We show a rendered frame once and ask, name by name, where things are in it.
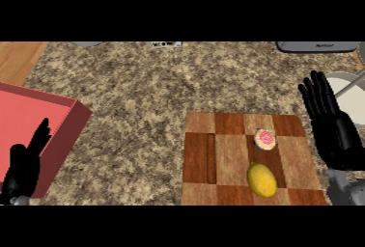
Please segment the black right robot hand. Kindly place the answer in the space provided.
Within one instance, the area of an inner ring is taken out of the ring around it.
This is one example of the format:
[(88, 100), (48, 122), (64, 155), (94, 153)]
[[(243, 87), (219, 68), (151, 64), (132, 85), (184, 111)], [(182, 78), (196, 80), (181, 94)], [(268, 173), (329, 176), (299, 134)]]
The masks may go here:
[(312, 71), (299, 85), (311, 118), (315, 147), (327, 166), (341, 171), (365, 171), (365, 147), (360, 133), (342, 110), (323, 71)]

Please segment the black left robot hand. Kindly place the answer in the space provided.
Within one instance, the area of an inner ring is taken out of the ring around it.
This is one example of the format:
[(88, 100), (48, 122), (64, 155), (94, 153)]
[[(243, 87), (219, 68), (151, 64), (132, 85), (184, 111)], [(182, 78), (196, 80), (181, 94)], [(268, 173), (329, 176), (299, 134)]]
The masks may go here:
[(41, 153), (51, 141), (49, 119), (45, 119), (35, 131), (29, 146), (11, 147), (11, 167), (0, 191), (0, 206), (12, 206), (11, 200), (20, 196), (32, 198), (41, 177)]

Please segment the checkered wooden cutting board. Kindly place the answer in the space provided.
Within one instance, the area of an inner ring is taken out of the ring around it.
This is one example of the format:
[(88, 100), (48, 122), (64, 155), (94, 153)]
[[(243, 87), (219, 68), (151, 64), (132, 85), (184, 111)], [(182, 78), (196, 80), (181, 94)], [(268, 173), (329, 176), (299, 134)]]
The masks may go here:
[[(277, 146), (271, 151), (255, 143), (259, 128), (274, 132)], [(267, 165), (277, 178), (278, 191), (268, 199), (259, 197), (249, 186), (252, 163)], [(327, 203), (298, 116), (187, 114), (182, 203), (255, 206)]]

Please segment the yellow lemon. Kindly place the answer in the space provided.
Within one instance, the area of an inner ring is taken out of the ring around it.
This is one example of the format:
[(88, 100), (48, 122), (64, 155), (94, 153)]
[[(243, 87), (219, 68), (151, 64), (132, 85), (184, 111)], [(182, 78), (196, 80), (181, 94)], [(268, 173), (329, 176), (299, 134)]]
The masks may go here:
[(270, 198), (277, 194), (277, 179), (270, 168), (259, 163), (252, 163), (247, 171), (247, 181), (258, 196)]

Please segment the red box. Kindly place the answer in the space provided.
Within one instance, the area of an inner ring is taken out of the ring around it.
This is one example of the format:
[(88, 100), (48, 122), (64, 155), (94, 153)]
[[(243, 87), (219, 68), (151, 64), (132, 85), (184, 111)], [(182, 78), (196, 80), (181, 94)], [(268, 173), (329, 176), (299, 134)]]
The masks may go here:
[(29, 145), (39, 124), (49, 119), (52, 138), (41, 153), (35, 198), (48, 193), (91, 116), (92, 110), (77, 99), (0, 83), (0, 182), (11, 165), (12, 145)]

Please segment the pink frosted cupcake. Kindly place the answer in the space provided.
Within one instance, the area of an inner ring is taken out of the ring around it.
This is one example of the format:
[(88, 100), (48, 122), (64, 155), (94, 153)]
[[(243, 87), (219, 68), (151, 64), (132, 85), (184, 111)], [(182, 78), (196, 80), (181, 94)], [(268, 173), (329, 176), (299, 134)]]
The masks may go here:
[(271, 151), (277, 146), (277, 138), (274, 132), (270, 129), (259, 128), (255, 134), (255, 143), (258, 147)]

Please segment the small grey panel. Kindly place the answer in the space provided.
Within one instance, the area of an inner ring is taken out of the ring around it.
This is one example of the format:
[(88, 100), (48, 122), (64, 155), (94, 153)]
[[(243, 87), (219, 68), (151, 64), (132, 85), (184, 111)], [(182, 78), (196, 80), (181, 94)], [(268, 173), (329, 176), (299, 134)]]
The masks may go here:
[(153, 41), (153, 47), (184, 47), (182, 41)]

